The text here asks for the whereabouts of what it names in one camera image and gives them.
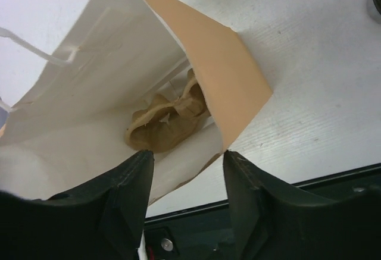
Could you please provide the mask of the single brown pulp carrier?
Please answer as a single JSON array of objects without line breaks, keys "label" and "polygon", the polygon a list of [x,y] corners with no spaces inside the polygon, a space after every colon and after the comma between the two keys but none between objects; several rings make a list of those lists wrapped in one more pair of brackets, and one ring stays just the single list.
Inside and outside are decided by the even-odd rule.
[{"label": "single brown pulp carrier", "polygon": [[168,152],[196,133],[209,116],[202,89],[190,69],[181,96],[170,101],[158,93],[146,109],[132,114],[124,141],[137,151]]}]

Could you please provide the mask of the brown paper bag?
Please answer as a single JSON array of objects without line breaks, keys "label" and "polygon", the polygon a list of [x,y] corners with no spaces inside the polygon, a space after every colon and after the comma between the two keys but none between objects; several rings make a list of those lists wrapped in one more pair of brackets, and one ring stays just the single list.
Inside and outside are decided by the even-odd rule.
[{"label": "brown paper bag", "polygon": [[190,182],[244,131],[272,91],[237,33],[178,0],[90,0],[1,137],[1,190],[47,199],[137,150],[132,114],[182,95],[192,69],[210,112],[174,149],[155,154],[150,203]]}]

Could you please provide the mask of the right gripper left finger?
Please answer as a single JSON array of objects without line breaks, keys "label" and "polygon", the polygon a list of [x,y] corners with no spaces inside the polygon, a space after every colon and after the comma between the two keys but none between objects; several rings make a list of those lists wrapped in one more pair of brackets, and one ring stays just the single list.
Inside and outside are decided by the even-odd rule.
[{"label": "right gripper left finger", "polygon": [[1,258],[136,259],[153,173],[139,151],[47,200],[1,192]]}]

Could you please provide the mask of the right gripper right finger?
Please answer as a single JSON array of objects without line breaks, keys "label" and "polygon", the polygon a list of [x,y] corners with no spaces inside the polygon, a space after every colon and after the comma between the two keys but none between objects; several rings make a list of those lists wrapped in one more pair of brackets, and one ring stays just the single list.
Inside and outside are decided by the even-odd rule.
[{"label": "right gripper right finger", "polygon": [[380,165],[289,184],[227,151],[238,259],[379,259]]}]

